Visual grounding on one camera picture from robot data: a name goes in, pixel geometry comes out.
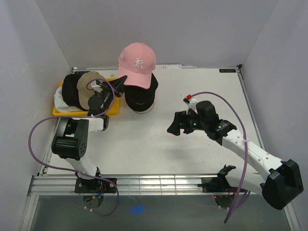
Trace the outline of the black cap gold logo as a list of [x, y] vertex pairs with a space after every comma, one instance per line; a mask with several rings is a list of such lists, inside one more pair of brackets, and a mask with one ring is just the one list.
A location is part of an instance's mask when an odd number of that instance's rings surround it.
[[137, 86], [125, 86], [125, 101], [133, 111], [144, 112], [153, 105], [157, 88], [158, 81], [154, 74], [152, 74], [149, 89], [143, 89]]

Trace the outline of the pink baseball cap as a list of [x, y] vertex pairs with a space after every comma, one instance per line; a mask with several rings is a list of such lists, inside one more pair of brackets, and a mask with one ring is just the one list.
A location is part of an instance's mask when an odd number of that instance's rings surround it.
[[126, 86], [148, 89], [156, 66], [155, 52], [144, 43], [131, 43], [118, 58], [118, 75], [127, 76]]

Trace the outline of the beige baseball cap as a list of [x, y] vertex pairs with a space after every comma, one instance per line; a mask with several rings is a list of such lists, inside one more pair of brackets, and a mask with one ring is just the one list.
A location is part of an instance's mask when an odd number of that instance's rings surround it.
[[96, 71], [90, 71], [83, 74], [77, 82], [78, 99], [82, 110], [88, 111], [88, 100], [94, 95], [94, 90], [91, 86], [91, 82], [96, 79], [102, 79], [103, 77]]

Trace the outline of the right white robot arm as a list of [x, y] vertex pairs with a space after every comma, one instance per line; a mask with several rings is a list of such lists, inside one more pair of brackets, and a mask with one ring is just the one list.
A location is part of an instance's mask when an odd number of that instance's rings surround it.
[[303, 192], [299, 165], [295, 161], [283, 161], [247, 141], [234, 124], [219, 118], [210, 101], [187, 103], [187, 106], [186, 111], [175, 113], [168, 133], [178, 136], [200, 130], [242, 159], [247, 158], [257, 175], [248, 177], [244, 189], [262, 195], [275, 209], [283, 209]]

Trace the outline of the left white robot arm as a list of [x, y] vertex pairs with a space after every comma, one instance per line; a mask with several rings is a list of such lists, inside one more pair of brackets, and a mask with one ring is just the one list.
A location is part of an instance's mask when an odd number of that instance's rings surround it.
[[116, 98], [124, 93], [127, 76], [104, 81], [95, 71], [65, 77], [62, 96], [66, 104], [84, 110], [85, 117], [62, 117], [51, 143], [51, 150], [76, 171], [76, 193], [115, 192], [116, 180], [101, 180], [100, 170], [86, 155], [88, 134], [105, 131], [110, 117], [106, 114]]

